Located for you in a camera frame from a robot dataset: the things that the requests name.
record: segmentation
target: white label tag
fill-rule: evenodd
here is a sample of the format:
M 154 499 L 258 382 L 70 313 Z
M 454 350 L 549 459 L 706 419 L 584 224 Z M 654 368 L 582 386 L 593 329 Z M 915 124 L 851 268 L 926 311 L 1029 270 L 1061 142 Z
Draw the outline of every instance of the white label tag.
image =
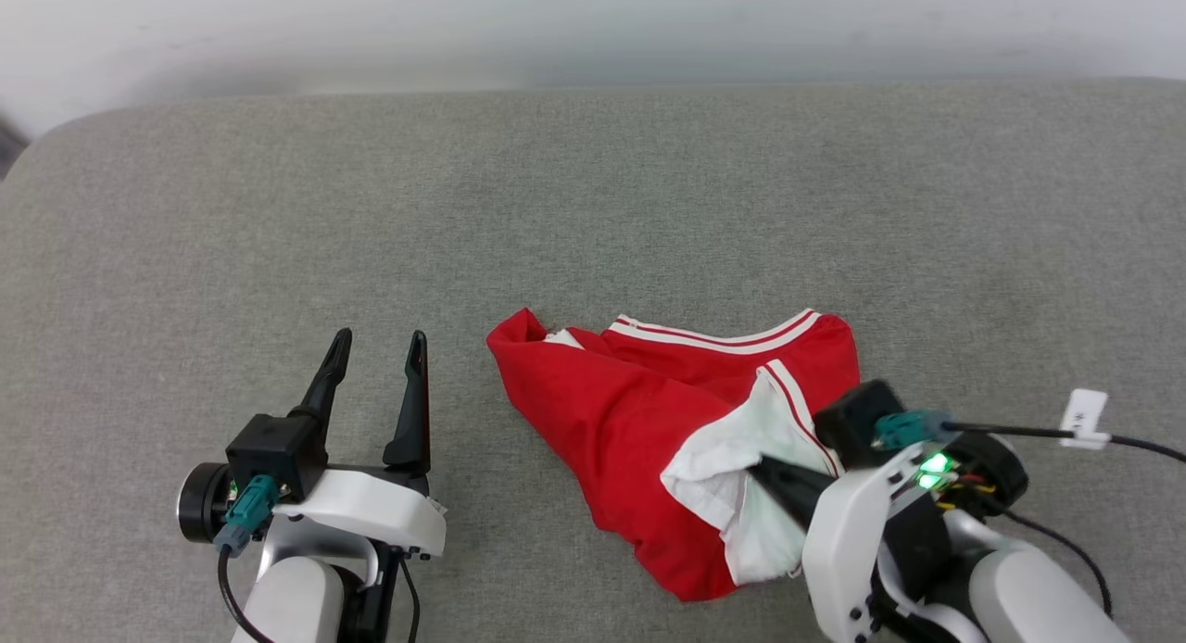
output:
M 1071 391 L 1071 401 L 1066 405 L 1066 413 L 1063 414 L 1063 429 L 1075 433 L 1075 439 L 1061 439 L 1059 444 L 1072 448 L 1101 450 L 1111 439 L 1111 435 L 1097 433 L 1096 426 L 1099 424 L 1099 414 L 1108 403 L 1108 394 L 1102 390 L 1088 390 L 1077 388 Z
M 440 502 L 433 499 L 432 497 L 426 497 L 426 499 L 428 499 L 428 503 L 433 505 L 433 509 L 436 509 L 438 514 L 444 516 L 445 514 L 448 513 L 448 509 L 445 508 L 445 504 L 441 504 Z

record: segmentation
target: white lining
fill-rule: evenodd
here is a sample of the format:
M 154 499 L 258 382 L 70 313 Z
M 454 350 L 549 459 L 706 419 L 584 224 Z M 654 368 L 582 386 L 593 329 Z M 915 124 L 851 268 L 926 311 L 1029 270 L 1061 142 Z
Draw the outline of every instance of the white lining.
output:
M 575 336 L 568 332 L 568 329 L 543 336 L 543 342 L 550 342 L 553 344 L 563 344 L 566 346 L 574 346 L 576 349 L 580 349 L 581 351 L 585 351 L 585 348 L 581 346 L 581 343 L 576 342 Z
M 631 336 L 632 338 L 644 339 L 648 342 L 658 342 L 664 344 L 682 344 L 684 346 L 695 346 L 699 349 L 707 349 L 709 351 L 720 351 L 723 354 L 751 355 L 751 354 L 761 354 L 764 351 L 770 351 L 772 349 L 785 346 L 786 344 L 793 342 L 797 338 L 797 336 L 808 332 L 811 329 L 811 326 L 815 325 L 816 320 L 820 317 L 821 314 L 818 312 L 814 312 L 812 310 L 804 310 L 791 320 L 784 322 L 778 327 L 771 329 L 769 331 L 763 331 L 760 333 L 755 333 L 752 336 L 731 336 L 731 338 L 720 338 L 720 336 L 707 336 L 707 335 L 695 333 L 691 331 L 669 329 L 667 326 L 659 326 L 656 324 L 644 324 L 640 322 L 636 322 L 630 317 L 620 316 L 619 319 L 621 319 L 621 322 L 627 322 L 627 323 L 624 324 L 621 322 L 614 322 L 613 325 L 610 326 L 610 332 L 626 335 Z M 795 323 L 799 320 L 802 320 L 799 325 L 795 326 L 790 331 L 786 331 L 789 326 L 795 325 Z M 671 333 L 678 333 L 678 335 L 650 332 L 644 329 L 669 331 Z M 779 333 L 779 331 L 786 331 L 786 332 L 784 335 L 776 336 Z M 754 344 L 725 345 L 706 340 L 715 340 L 725 343 L 744 343 L 753 340 L 759 340 L 759 342 L 755 342 Z
M 796 422 L 795 380 L 778 361 L 758 369 L 750 397 L 691 433 L 659 475 L 668 494 L 721 533 L 735 585 L 797 575 L 806 530 L 753 482 L 746 467 L 763 454 L 830 472 L 818 446 Z M 785 374 L 785 381 L 776 381 Z M 798 386 L 793 390 L 802 399 Z

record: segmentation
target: white stripe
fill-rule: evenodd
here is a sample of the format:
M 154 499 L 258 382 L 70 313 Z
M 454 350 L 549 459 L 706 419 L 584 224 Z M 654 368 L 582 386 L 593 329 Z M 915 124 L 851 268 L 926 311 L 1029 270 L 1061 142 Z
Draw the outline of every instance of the white stripe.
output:
M 618 318 L 621 319 L 623 322 L 626 322 L 631 326 L 636 326 L 636 327 L 639 327 L 639 329 L 655 329 L 655 330 L 659 330 L 659 331 L 671 331 L 671 332 L 680 333 L 682 336 L 690 336 L 690 338 L 712 339 L 712 340 L 716 340 L 716 342 L 734 342 L 734 343 L 737 343 L 737 342 L 750 342 L 750 340 L 754 340 L 754 339 L 763 339 L 763 338 L 766 338 L 767 336 L 777 335 L 777 333 L 779 333 L 779 332 L 782 332 L 782 331 L 784 331 L 784 330 L 793 326 L 795 322 L 798 322 L 799 319 L 802 319 L 803 317 L 806 317 L 810 313 L 811 313 L 810 308 L 804 310 L 804 311 L 797 313 L 790 320 L 783 322 L 782 324 L 779 324 L 779 325 L 770 329 L 769 331 L 761 331 L 760 333 L 753 333 L 753 335 L 746 335 L 746 336 L 710 336 L 710 335 L 704 335 L 704 333 L 697 333 L 697 332 L 694 332 L 694 331 L 686 331 L 683 329 L 671 329 L 669 326 L 661 326 L 658 324 L 644 324 L 642 322 L 631 319 L 626 314 L 618 314 Z
M 612 326 L 610 326 L 610 331 L 616 332 L 616 333 L 626 335 L 626 336 L 633 336 L 633 338 L 645 339 L 648 342 L 658 342 L 658 343 L 662 343 L 662 344 L 682 344 L 684 346 L 695 346 L 695 348 L 699 348 L 699 349 L 707 349 L 709 351 L 720 351 L 720 352 L 723 352 L 723 354 L 737 354 L 737 355 L 744 356 L 744 355 L 748 355 L 748 354 L 761 354 L 764 351 L 770 351 L 772 349 L 778 349 L 780 346 L 784 346 L 784 345 L 793 342 L 795 338 L 797 338 L 797 336 L 801 336 L 801 335 L 808 332 L 811 329 L 811 326 L 815 325 L 816 320 L 821 317 L 821 314 L 818 312 L 812 312 L 810 310 L 808 310 L 805 313 L 808 314 L 806 320 L 804 320 L 803 323 L 801 323 L 798 326 L 795 326 L 793 330 L 788 331 L 785 335 L 777 336 L 777 338 L 773 338 L 773 339 L 770 339 L 770 340 L 766 340 L 766 342 L 759 342 L 759 343 L 755 343 L 755 344 L 746 344 L 744 346 L 725 346 L 725 345 L 721 345 L 721 344 L 713 344 L 710 342 L 703 342 L 703 339 L 706 339 L 706 336 L 697 336 L 697 333 L 690 333 L 691 336 L 684 336 L 684 335 L 665 335 L 665 333 L 648 332 L 648 331 L 644 331 L 644 330 L 639 330 L 639 329 L 637 329 L 637 327 L 635 327 L 632 325 L 627 325 L 627 324 L 623 324 L 623 323 L 614 323 Z M 790 326 L 792 323 L 795 323 L 801 317 L 803 317 L 803 314 L 799 314 L 795 319 L 791 319 L 790 322 L 784 323 L 780 326 L 780 329 L 785 330 L 786 326 Z M 664 326 L 655 326 L 655 325 L 650 325 L 650 324 L 639 324 L 637 322 L 635 322 L 635 325 L 637 325 L 637 326 L 644 326 L 644 327 L 653 327 L 653 329 L 659 329 L 659 330 L 664 330 L 664 331 L 669 331 L 670 330 L 670 329 L 667 329 Z M 778 330 L 779 329 L 776 329 L 774 331 L 766 331 L 764 333 L 758 333 L 758 335 L 759 336 L 771 335 L 771 333 L 778 332 Z M 715 336 L 712 336 L 710 338 L 707 338 L 707 339 L 718 339 L 718 338 L 715 338 Z M 744 338 L 731 338 L 729 342 L 746 342 L 746 340 L 750 340 L 750 339 L 758 339 L 758 338 L 755 338 L 754 336 L 745 336 Z
M 815 421 L 811 419 L 811 410 L 808 407 L 806 397 L 803 397 L 803 389 L 799 388 L 799 382 L 795 381 L 795 377 L 791 376 L 791 371 L 786 369 L 786 365 L 783 364 L 783 361 L 776 358 L 770 363 L 766 363 L 766 367 L 770 368 L 771 374 L 774 374 L 774 376 L 778 377 L 779 381 L 783 381 L 783 386 L 786 387 L 786 393 L 791 394 L 790 402 L 791 407 L 793 407 L 795 409 L 795 415 L 803 422 L 803 427 L 805 427 L 808 432 L 811 433 L 811 437 L 806 438 L 808 441 L 811 444 L 811 447 L 817 451 L 821 451 L 822 448 L 822 451 L 828 453 L 828 457 L 831 458 L 831 461 L 827 463 L 827 465 L 828 465 L 828 471 L 833 472 L 833 466 L 840 465 L 840 456 L 836 454 L 835 451 L 824 448 L 822 444 L 817 444 L 815 435 Z

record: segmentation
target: black cable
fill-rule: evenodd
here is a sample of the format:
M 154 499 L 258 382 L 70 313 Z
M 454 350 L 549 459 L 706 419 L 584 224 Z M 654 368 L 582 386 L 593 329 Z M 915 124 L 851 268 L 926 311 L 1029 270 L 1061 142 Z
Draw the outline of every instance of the black cable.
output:
M 1050 439 L 1075 439 L 1075 433 L 1069 429 L 1046 429 L 1046 428 L 1025 428 L 1019 426 L 990 426 L 987 424 L 958 424 L 956 421 L 946 421 L 943 424 L 944 429 L 952 432 L 975 432 L 981 434 L 1012 434 L 1015 437 L 1046 437 Z M 1131 446 L 1134 448 L 1143 448 L 1146 451 L 1153 451 L 1154 453 L 1160 453 L 1167 458 L 1173 458 L 1179 463 L 1186 463 L 1186 453 L 1171 448 L 1168 446 L 1162 446 L 1156 441 L 1147 441 L 1143 439 L 1134 439 L 1131 437 L 1124 437 L 1122 434 L 1110 435 L 1109 444 L 1120 444 L 1122 446 Z
M 235 596 L 230 593 L 230 580 L 227 579 L 228 560 L 230 560 L 230 546 L 223 546 L 222 550 L 218 552 L 218 591 L 222 592 L 223 601 L 227 603 L 227 609 L 230 610 L 230 617 L 235 618 L 235 624 L 246 631 L 250 638 L 256 639 L 259 643 L 274 643 L 262 631 L 255 629 L 255 625 L 243 615 L 243 610 L 238 607 Z
M 1041 534 L 1046 534 L 1046 536 L 1053 539 L 1054 541 L 1058 541 L 1063 546 L 1070 548 L 1072 553 L 1075 553 L 1076 555 L 1079 555 L 1079 559 L 1082 559 L 1084 561 L 1084 564 L 1088 565 L 1088 568 L 1090 568 L 1091 572 L 1092 572 L 1092 574 L 1096 577 L 1096 582 L 1099 584 L 1099 600 L 1103 604 L 1104 615 L 1107 615 L 1109 618 L 1112 617 L 1111 616 L 1111 591 L 1108 588 L 1108 580 L 1104 578 L 1104 572 L 1099 571 L 1099 566 L 1095 562 L 1095 560 L 1091 559 L 1091 555 L 1088 555 L 1086 550 L 1084 550 L 1083 548 L 1079 548 L 1079 546 L 1076 546 L 1070 539 L 1063 536 L 1063 534 L 1056 533 L 1053 529 L 1050 529 L 1046 526 L 1035 523 L 1034 521 L 1032 521 L 1032 520 L 1029 520 L 1029 518 L 1027 518 L 1025 516 L 1021 516 L 1019 514 L 1014 514 L 1013 511 L 1010 511 L 1008 509 L 1008 507 L 1006 507 L 1005 504 L 1001 504 L 1000 502 L 997 502 L 994 497 L 989 496 L 988 494 L 982 492 L 977 488 L 981 484 L 978 484 L 976 482 L 973 482 L 970 479 L 959 479 L 959 483 L 964 484 L 965 489 L 968 489 L 970 492 L 974 492 L 976 496 L 978 496 L 980 501 L 984 505 L 987 505 L 988 508 L 993 509 L 997 514 L 1000 514 L 1000 515 L 1002 515 L 1005 517 L 1008 517 L 1010 521 L 1013 521 L 1013 522 L 1015 522 L 1015 523 L 1018 523 L 1020 526 L 1025 526 L 1025 527 L 1027 527 L 1029 529 L 1033 529 L 1034 531 L 1038 531 L 1038 533 L 1041 533 Z
M 416 630 L 420 629 L 420 594 L 416 594 L 416 585 L 412 582 L 412 574 L 408 573 L 408 565 L 403 562 L 403 555 L 400 555 L 398 562 L 403 579 L 408 581 L 408 592 L 412 593 L 412 626 L 408 628 L 408 643 L 416 643 Z
M 1154 453 L 1161 453 L 1162 456 L 1173 458 L 1179 463 L 1186 463 L 1186 453 L 1182 453 L 1181 451 L 1175 451 L 1173 448 L 1169 448 L 1168 446 L 1154 444 L 1153 441 L 1146 441 L 1143 439 L 1133 439 L 1131 437 L 1114 434 L 1111 438 L 1111 444 L 1131 446 L 1133 448 L 1144 448 L 1146 451 L 1153 451 Z
M 1012 434 L 1015 437 L 1046 437 L 1050 439 L 1073 439 L 1075 433 L 1069 429 L 1025 428 L 1020 426 L 990 426 L 987 424 L 958 424 L 956 421 L 944 421 L 944 429 L 952 432 L 975 432 L 980 434 Z

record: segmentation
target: white wall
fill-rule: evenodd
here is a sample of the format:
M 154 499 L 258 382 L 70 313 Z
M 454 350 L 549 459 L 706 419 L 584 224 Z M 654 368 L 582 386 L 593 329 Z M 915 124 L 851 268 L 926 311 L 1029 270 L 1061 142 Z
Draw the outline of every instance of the white wall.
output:
M 1186 77 L 1186 0 L 0 0 L 30 138 L 200 95 L 1034 74 Z

